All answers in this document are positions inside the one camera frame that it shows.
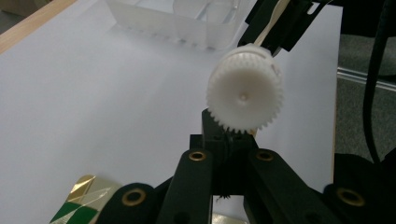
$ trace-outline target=white gear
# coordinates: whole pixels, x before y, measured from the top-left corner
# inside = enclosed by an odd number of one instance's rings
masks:
[[[274,58],[254,45],[225,55],[213,71],[206,92],[208,110],[229,131],[266,126],[282,105],[282,75]]]

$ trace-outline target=plastic tray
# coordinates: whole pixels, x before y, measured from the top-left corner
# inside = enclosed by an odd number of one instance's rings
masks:
[[[248,0],[106,0],[123,27],[213,49],[226,48]]]

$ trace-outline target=brass ring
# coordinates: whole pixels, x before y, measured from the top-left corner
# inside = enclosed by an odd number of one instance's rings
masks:
[[[204,161],[206,159],[206,154],[202,151],[194,151],[189,155],[192,161]]]
[[[366,201],[364,201],[363,197],[361,197],[358,192],[352,189],[339,188],[337,189],[336,193],[341,201],[349,205],[362,207],[366,204]]]
[[[137,199],[131,200],[128,197],[133,193],[139,194],[139,197]],[[141,204],[143,201],[145,201],[145,199],[146,199],[145,191],[143,191],[142,189],[131,189],[126,193],[124,193],[124,195],[122,196],[122,203],[126,206],[136,206]]]
[[[256,158],[261,161],[271,161],[274,159],[274,156],[267,151],[259,151],[256,154]]]

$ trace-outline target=gray carpet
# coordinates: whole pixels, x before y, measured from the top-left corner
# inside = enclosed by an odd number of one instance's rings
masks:
[[[0,11],[0,34],[23,19]],[[373,43],[372,38],[341,35],[339,65],[366,73]],[[392,38],[383,59],[382,74],[396,74],[395,52],[396,38]],[[363,93],[363,84],[338,80],[335,151],[370,159],[362,128]],[[386,153],[396,147],[396,91],[377,90],[373,111],[375,142],[383,159]]]

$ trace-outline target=white tabletop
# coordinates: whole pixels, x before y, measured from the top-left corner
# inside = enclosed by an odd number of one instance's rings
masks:
[[[320,191],[332,182],[341,14],[325,7],[276,56],[285,101],[256,138]],[[154,187],[172,176],[228,50],[124,30],[105,2],[79,0],[1,54],[0,223],[48,223],[85,174]],[[215,211],[246,218],[241,202],[215,202]]]

